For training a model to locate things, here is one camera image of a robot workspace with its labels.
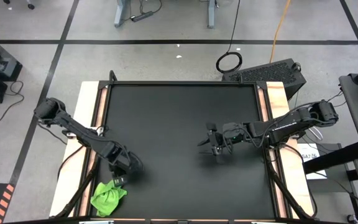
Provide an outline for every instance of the white label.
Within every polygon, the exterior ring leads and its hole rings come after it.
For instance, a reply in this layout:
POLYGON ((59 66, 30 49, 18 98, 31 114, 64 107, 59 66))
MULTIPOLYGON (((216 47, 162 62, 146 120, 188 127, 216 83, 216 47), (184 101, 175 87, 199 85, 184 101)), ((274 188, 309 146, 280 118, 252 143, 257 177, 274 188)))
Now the white label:
MULTIPOLYGON (((303 161, 305 162, 320 156, 319 151, 316 148, 317 148, 316 144, 303 144, 303 143, 298 144, 298 150, 302 154, 303 161)), ((321 170, 317 173, 327 175, 325 170, 321 170)), ((312 173, 306 175, 306 179, 316 180, 316 179, 326 179, 326 178, 323 177, 322 175, 312 173)))

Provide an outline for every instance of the concrete floor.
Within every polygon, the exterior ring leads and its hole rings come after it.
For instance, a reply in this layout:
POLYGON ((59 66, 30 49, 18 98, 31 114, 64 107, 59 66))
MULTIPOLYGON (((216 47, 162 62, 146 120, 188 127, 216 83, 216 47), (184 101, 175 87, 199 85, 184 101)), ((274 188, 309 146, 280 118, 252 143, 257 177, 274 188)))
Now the concrete floor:
MULTIPOLYGON (((73 113, 82 81, 106 80, 114 70, 119 80, 214 80, 221 79, 215 62, 227 44, 65 44, 59 40, 228 40, 237 3, 218 0, 216 27, 207 29, 207 4, 197 0, 162 0, 160 12, 143 21, 127 21, 115 28, 114 0, 32 1, 5 5, 0 1, 0 40, 14 40, 2 46, 24 66, 19 79, 25 85, 23 103, 12 108, 0 122, 0 183, 11 181, 24 139, 47 77, 52 78, 47 96, 61 99, 73 113), (74 17, 69 17, 72 6, 74 17)), ((358 1, 346 0, 358 27, 358 1)), ((234 38, 249 40, 233 45, 243 56, 243 68, 267 63, 272 46, 252 45, 253 40, 272 40, 285 0, 246 0, 241 2, 234 38)), ((148 0, 144 11, 158 7, 148 0)), ((139 14, 139 2, 132 2, 132 13, 139 14)), ((338 77, 358 72, 358 38, 339 0, 293 0, 279 33, 279 40, 304 41, 304 45, 279 44, 274 60, 293 58, 301 63, 307 84, 298 96, 298 105, 328 99, 338 93, 338 77), (341 40, 328 45, 325 40, 341 40)), ((223 66, 233 66, 230 59, 223 66)), ((7 96, 0 115, 15 96, 7 96)), ((344 102, 343 96, 333 100, 344 102)), ((340 122, 321 129, 325 143, 343 146, 358 141, 347 106, 336 108, 340 122)), ((56 186, 57 169, 65 146, 37 128, 30 141, 5 222, 47 218, 56 186)), ((316 194, 318 217, 346 221, 353 213, 349 196, 343 193, 316 194)))

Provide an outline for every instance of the green towel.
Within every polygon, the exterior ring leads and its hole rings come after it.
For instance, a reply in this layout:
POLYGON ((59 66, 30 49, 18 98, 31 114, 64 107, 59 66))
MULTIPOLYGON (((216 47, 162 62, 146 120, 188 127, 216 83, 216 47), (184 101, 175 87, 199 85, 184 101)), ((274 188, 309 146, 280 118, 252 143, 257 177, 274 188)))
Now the green towel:
POLYGON ((113 180, 108 184, 99 183, 91 197, 91 204, 98 210, 96 215, 100 217, 110 215, 124 195, 127 195, 127 191, 115 187, 113 180))

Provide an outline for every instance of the black floor line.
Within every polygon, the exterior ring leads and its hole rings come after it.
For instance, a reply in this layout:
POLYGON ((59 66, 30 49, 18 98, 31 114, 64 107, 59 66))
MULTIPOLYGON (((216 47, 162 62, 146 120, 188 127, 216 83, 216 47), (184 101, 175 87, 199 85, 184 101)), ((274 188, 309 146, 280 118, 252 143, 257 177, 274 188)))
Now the black floor line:
MULTIPOLYGON (((229 44, 230 40, 0 40, 0 44, 78 44, 78 45, 136 45, 136 44, 229 44)), ((233 44, 272 45, 273 40, 233 40, 233 44)), ((358 45, 358 40, 278 40, 277 45, 358 45)))
POLYGON ((341 5, 343 7, 343 10, 345 11, 346 17, 347 17, 347 19, 349 20, 349 22, 350 22, 350 24, 352 26, 353 32, 356 35, 357 40, 358 40, 358 27, 357 27, 357 24, 356 24, 353 16, 352 16, 352 13, 351 13, 349 7, 347 6, 345 0, 340 0, 340 2, 341 2, 341 5))
MULTIPOLYGON (((60 56, 62 54, 62 50, 63 50, 63 46, 64 46, 63 41, 67 38, 68 30, 70 29, 71 23, 73 22, 74 14, 75 14, 76 8, 78 6, 78 1, 79 0, 74 0, 73 5, 71 7, 70 13, 68 15, 68 19, 66 21, 65 28, 63 30, 62 36, 60 37, 60 43, 57 46, 55 55, 53 56, 53 60, 50 65, 48 75, 45 79, 44 86, 42 87, 42 91, 41 91, 37 105, 39 105, 47 97, 50 84, 51 84, 53 76, 55 74, 55 70, 58 65, 60 56)), ((30 149, 31 141, 32 141, 32 138, 35 133, 35 128, 37 127, 37 122, 38 122, 37 118, 33 116, 31 119, 29 129, 27 130, 27 134, 25 135, 23 146, 19 153, 19 157, 17 158, 16 165, 15 165, 15 168, 14 168, 12 176, 11 176, 11 181, 9 182, 13 185, 16 185, 17 181, 19 180, 20 174, 23 169, 25 158, 27 157, 27 153, 30 149)))

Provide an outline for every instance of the orange cable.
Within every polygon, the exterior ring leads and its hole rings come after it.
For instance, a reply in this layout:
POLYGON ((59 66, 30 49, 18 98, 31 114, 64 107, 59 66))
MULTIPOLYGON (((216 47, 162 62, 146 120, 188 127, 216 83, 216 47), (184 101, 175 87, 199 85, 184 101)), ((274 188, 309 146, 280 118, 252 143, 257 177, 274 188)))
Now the orange cable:
POLYGON ((275 35, 274 35, 272 54, 270 55, 270 61, 269 61, 269 63, 272 63, 272 60, 273 60, 273 57, 274 57, 274 50, 275 50, 275 48, 276 48, 276 39, 277 39, 278 31, 280 30, 280 27, 281 27, 281 25, 283 24, 284 17, 285 17, 285 15, 287 14, 287 10, 288 10, 288 7, 290 6, 290 3, 291 3, 291 0, 287 0, 287 3, 286 3, 285 8, 284 8, 284 13, 283 13, 283 15, 281 16, 280 23, 278 24, 276 33, 275 33, 275 35))

